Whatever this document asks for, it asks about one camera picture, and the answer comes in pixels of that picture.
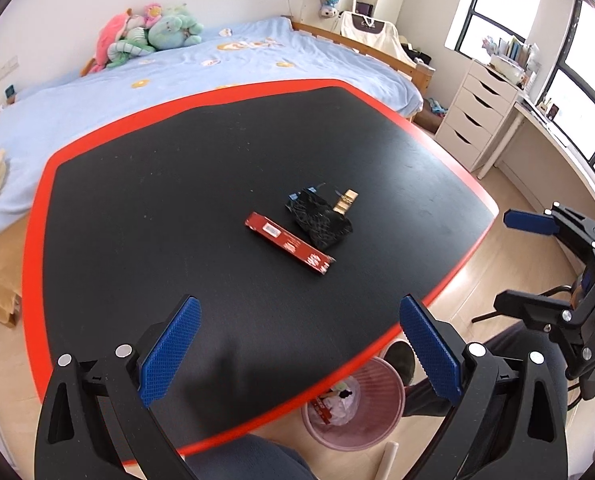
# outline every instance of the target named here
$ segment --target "black shoe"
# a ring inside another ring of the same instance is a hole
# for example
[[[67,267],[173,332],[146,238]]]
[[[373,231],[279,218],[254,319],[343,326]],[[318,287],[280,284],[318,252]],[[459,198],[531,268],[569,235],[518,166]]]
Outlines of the black shoe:
[[[384,361],[395,368],[404,386],[411,384],[415,373],[415,354],[407,342],[395,341],[386,351]]]

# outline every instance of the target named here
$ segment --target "drawer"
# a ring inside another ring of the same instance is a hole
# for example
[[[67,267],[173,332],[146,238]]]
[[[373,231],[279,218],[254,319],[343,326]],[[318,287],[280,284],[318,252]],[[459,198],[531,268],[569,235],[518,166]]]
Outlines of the drawer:
[[[479,102],[466,88],[462,88],[457,94],[449,114],[455,107],[462,110],[474,125],[481,126],[490,134],[494,134],[497,127],[500,126],[502,116],[493,108],[488,108]]]
[[[500,74],[492,68],[486,68],[477,62],[471,63],[471,70],[468,71],[478,81],[484,83],[491,91],[502,96],[506,101],[511,102],[517,94],[517,89],[507,82]]]
[[[439,127],[437,134],[435,134],[435,140],[469,171],[477,160],[477,157],[480,156],[480,150],[472,145],[465,137],[458,135],[446,121]]]
[[[482,151],[487,142],[491,140],[491,134],[483,126],[474,123],[462,110],[455,106],[449,110],[446,122],[479,151]]]
[[[511,104],[501,95],[499,95],[497,92],[491,92],[491,88],[488,85],[485,85],[478,79],[475,79],[470,74],[466,75],[464,88],[477,97],[482,106],[492,108],[502,115],[505,115],[509,109],[509,106],[511,106]]]

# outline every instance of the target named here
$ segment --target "white tube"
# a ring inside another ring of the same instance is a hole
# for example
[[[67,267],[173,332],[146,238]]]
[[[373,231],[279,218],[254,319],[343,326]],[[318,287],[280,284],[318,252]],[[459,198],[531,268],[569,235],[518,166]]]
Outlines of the white tube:
[[[386,442],[384,454],[382,455],[382,462],[380,462],[379,468],[377,469],[375,480],[386,480],[388,478],[388,475],[391,472],[391,467],[393,467],[393,462],[395,462],[397,448],[399,447],[400,445],[397,442]]]

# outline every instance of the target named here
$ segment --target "black window frame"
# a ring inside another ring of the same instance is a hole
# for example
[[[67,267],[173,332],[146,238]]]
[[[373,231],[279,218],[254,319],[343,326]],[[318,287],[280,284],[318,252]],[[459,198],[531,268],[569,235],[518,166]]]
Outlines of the black window frame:
[[[471,56],[462,52],[461,49],[462,49],[462,44],[464,43],[464,39],[466,37],[466,32],[468,32],[468,28],[471,26],[471,20],[473,19],[474,16],[480,18],[481,20],[484,20],[485,22],[490,23],[491,25],[494,25],[495,27],[501,28],[501,30],[503,30],[507,34],[510,34],[511,36],[515,36],[522,43],[524,43],[527,40],[526,38],[519,35],[517,32],[513,32],[512,30],[510,30],[508,27],[505,27],[501,23],[498,23],[495,20],[492,20],[492,19],[488,18],[487,16],[484,16],[483,14],[477,12],[475,10],[477,1],[478,0],[471,0],[471,5],[468,7],[466,19],[464,21],[464,25],[462,26],[462,31],[459,33],[459,37],[457,38],[457,43],[455,43],[455,51],[456,52],[459,52],[460,54],[462,54],[462,56],[468,57],[468,59],[472,59]]]
[[[555,80],[555,76],[557,76],[558,72],[562,72],[565,76],[567,76],[575,85],[588,97],[591,102],[595,105],[595,91],[591,86],[577,73],[573,70],[570,66],[566,64],[566,57],[569,55],[571,50],[571,45],[573,44],[573,40],[575,38],[575,33],[577,31],[578,23],[580,22],[580,13],[582,7],[582,0],[575,0],[575,5],[573,6],[573,14],[571,15],[571,22],[569,23],[569,29],[566,33],[566,40],[564,41],[564,46],[560,51],[560,55],[557,58],[557,62],[555,63],[555,67],[551,72],[551,75],[546,82],[545,88],[540,95],[539,101],[541,102],[545,96],[548,94],[548,91],[551,89],[551,85]],[[586,160],[588,165],[590,166],[591,170],[595,173],[595,152],[591,155],[591,158],[587,158],[582,152],[581,149],[577,147],[574,140],[557,124],[557,116],[553,119],[553,124],[557,127],[558,130],[562,132],[563,135],[569,139],[569,142],[575,147],[575,150],[580,154],[580,156]]]

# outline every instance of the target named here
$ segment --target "bed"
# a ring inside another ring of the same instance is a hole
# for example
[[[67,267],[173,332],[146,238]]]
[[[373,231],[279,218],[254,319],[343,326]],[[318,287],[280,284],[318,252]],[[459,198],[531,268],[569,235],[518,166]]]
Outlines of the bed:
[[[0,322],[14,323],[27,215],[44,165],[75,139],[187,95],[286,79],[340,79],[411,118],[421,109],[432,76],[425,65],[287,18],[271,18],[210,29],[200,45],[21,91],[0,113],[0,148],[8,163],[0,193]]]

